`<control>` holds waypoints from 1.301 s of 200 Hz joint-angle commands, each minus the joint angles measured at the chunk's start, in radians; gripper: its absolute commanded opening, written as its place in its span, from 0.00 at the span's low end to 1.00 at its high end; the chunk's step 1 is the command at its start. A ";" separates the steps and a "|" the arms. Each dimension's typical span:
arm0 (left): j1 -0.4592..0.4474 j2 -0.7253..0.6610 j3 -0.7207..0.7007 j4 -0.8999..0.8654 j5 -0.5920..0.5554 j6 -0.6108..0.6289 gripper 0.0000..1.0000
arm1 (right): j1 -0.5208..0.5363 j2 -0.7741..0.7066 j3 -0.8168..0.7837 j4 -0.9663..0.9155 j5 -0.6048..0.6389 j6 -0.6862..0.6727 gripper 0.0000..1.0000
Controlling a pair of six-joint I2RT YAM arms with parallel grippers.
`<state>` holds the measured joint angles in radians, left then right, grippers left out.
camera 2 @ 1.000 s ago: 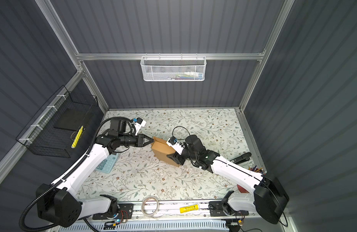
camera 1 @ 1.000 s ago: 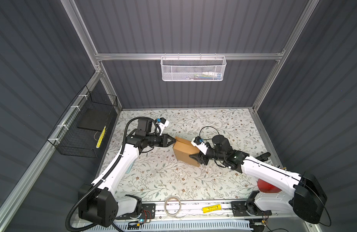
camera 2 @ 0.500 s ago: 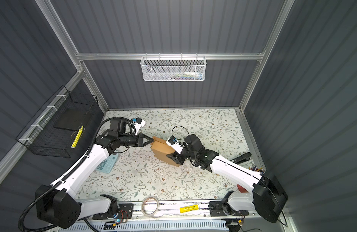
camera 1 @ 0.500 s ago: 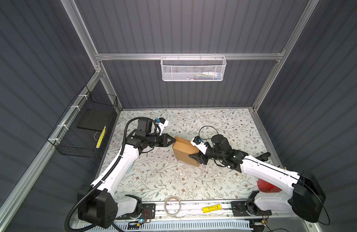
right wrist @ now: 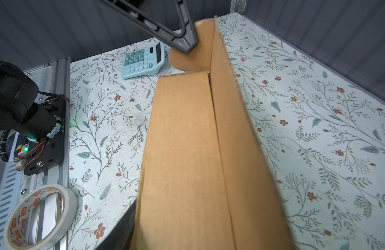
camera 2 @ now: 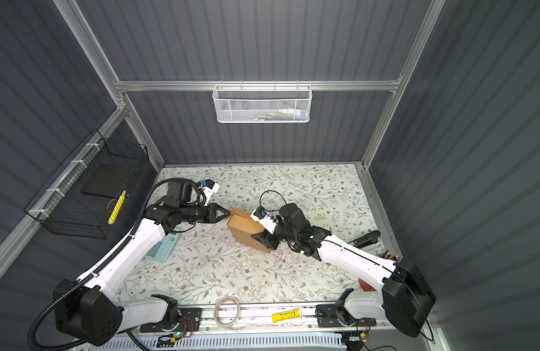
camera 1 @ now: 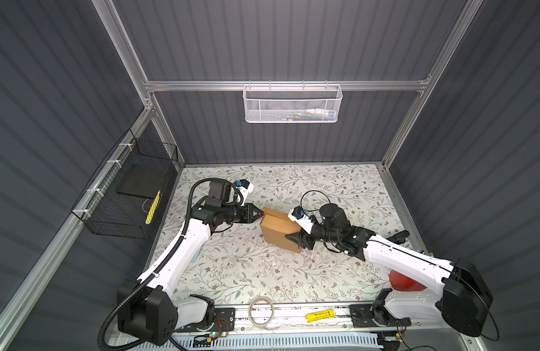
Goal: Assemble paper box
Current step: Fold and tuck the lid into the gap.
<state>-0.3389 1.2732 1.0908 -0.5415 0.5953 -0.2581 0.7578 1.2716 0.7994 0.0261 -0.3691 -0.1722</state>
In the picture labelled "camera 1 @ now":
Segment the brown cardboard box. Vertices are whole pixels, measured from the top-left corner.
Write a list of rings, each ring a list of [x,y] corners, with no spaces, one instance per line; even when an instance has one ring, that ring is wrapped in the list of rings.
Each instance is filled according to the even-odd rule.
[[[274,209],[263,208],[264,217],[260,224],[265,240],[284,250],[301,253],[301,248],[296,242],[290,241],[286,235],[297,234],[301,226],[289,219],[287,214]]]

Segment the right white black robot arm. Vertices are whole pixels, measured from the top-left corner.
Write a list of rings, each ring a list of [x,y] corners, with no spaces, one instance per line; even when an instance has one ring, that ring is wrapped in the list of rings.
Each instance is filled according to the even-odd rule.
[[[291,209],[287,216],[301,229],[287,239],[306,250],[313,250],[316,242],[332,244],[336,253],[384,266],[424,287],[404,291],[392,284],[381,289],[366,312],[378,326],[405,326],[414,319],[443,320],[464,335],[482,334],[494,297],[470,261],[454,263],[397,244],[398,238],[409,235],[407,231],[383,238],[354,226],[335,203],[325,204],[319,213],[321,220],[300,206]]]

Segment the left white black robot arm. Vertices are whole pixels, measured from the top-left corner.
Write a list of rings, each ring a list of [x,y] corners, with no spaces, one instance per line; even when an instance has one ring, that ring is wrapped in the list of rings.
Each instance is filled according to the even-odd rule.
[[[212,298],[192,294],[173,301],[173,291],[193,257],[220,225],[251,224],[263,216],[263,211],[247,202],[255,186],[246,179],[231,182],[206,178],[196,185],[204,183],[209,185],[208,194],[198,201],[188,198],[182,228],[167,249],[137,279],[128,279],[120,285],[117,305],[97,338],[101,350],[112,350],[106,342],[106,329],[112,322],[120,332],[135,337],[135,341],[120,346],[121,350],[145,342],[162,346],[183,327],[213,326],[216,309]]]

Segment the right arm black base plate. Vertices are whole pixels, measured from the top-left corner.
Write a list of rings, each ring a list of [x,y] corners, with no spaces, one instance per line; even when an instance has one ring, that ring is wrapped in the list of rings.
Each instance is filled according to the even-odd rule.
[[[356,328],[409,327],[412,324],[410,318],[397,319],[385,307],[374,307],[372,304],[351,304],[349,310]]]

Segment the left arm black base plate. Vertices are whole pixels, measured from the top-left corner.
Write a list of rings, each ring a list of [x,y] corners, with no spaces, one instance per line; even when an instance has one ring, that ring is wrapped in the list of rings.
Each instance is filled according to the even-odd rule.
[[[193,323],[188,326],[182,326],[175,330],[176,333],[195,333],[195,332],[229,332],[235,327],[236,309],[217,307],[215,317],[212,323],[202,324]]]

